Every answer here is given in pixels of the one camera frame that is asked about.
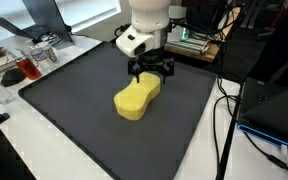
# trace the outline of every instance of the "white table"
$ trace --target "white table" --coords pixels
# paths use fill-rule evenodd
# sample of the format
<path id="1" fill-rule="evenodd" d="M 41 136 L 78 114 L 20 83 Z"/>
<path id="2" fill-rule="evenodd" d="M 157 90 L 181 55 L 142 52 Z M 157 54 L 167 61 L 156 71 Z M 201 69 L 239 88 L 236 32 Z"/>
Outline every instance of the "white table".
<path id="1" fill-rule="evenodd" d="M 252 136 L 250 137 L 264 152 L 283 160 L 279 148 Z M 255 149 L 241 131 L 235 129 L 225 179 L 288 180 L 288 172 L 268 161 L 263 154 Z"/>
<path id="2" fill-rule="evenodd" d="M 100 43 L 85 37 L 73 38 L 75 45 L 55 51 L 60 65 Z M 14 37 L 1 41 L 0 44 L 21 47 L 25 40 L 26 38 Z M 11 115 L 10 119 L 0 124 L 0 129 L 36 179 L 111 179 L 59 129 L 18 97 L 17 91 L 31 82 L 25 79 L 8 88 L 14 93 L 16 99 L 7 105 L 0 105 L 1 113 L 7 112 Z M 238 84 L 226 80 L 223 81 L 223 87 L 228 94 L 232 95 L 236 95 L 240 88 Z M 220 96 L 222 94 L 215 85 L 175 179 L 213 180 L 215 178 L 216 154 L 212 131 L 212 109 Z M 218 143 L 222 152 L 231 120 L 225 101 L 218 104 L 216 116 Z"/>

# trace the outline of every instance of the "computer monitor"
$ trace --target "computer monitor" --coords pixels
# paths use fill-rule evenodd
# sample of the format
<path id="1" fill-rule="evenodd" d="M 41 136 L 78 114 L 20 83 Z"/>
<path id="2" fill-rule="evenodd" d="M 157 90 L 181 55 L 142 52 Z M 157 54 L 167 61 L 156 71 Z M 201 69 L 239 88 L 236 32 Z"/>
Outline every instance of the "computer monitor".
<path id="1" fill-rule="evenodd" d="M 26 38 L 32 38 L 29 34 L 24 32 L 23 30 L 19 29 L 18 27 L 14 26 L 8 20 L 1 18 L 1 17 L 0 17 L 0 26 L 5 28 L 6 30 L 10 31 L 13 34 L 18 35 L 18 36 L 23 36 Z"/>
<path id="2" fill-rule="evenodd" d="M 228 0 L 182 0 L 186 22 L 204 31 L 214 31 L 223 19 Z"/>
<path id="3" fill-rule="evenodd" d="M 34 22 L 54 34 L 72 42 L 69 28 L 65 25 L 54 0 L 22 0 Z"/>

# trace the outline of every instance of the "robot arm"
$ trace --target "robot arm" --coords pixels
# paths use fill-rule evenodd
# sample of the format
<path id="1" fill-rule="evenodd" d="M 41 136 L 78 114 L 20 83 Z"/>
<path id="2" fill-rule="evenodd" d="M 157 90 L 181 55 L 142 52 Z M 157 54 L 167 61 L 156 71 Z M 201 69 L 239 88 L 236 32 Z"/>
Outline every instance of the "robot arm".
<path id="1" fill-rule="evenodd" d="M 118 48 L 131 58 L 161 48 L 167 41 L 169 6 L 172 0 L 129 0 L 132 25 L 116 40 Z"/>
<path id="2" fill-rule="evenodd" d="M 181 3 L 182 0 L 129 0 L 132 24 L 117 38 L 116 45 L 130 57 L 128 74 L 136 76 L 137 82 L 143 71 L 157 71 L 163 76 L 163 83 L 166 77 L 174 75 L 173 60 L 164 59 L 164 45 L 167 42 L 169 7 Z"/>

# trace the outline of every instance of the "yellow sponge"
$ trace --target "yellow sponge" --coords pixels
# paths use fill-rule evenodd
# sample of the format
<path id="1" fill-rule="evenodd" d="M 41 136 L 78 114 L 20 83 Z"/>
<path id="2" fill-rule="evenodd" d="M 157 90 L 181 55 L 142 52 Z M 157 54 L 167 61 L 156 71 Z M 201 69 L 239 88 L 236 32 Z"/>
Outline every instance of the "yellow sponge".
<path id="1" fill-rule="evenodd" d="M 119 115 L 128 120 L 139 120 L 145 113 L 148 103 L 160 93 L 161 80 L 158 76 L 143 72 L 114 97 Z"/>

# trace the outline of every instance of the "black mat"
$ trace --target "black mat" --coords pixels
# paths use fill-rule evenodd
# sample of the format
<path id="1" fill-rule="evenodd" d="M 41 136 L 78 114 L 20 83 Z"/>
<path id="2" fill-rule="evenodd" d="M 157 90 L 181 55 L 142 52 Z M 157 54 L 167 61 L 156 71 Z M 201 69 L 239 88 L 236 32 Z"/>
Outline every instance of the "black mat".
<path id="1" fill-rule="evenodd" d="M 216 76 L 176 64 L 175 76 L 136 122 L 117 114 L 113 97 L 132 79 L 128 58 L 103 43 L 21 89 L 45 115 L 115 179 L 173 179 Z"/>

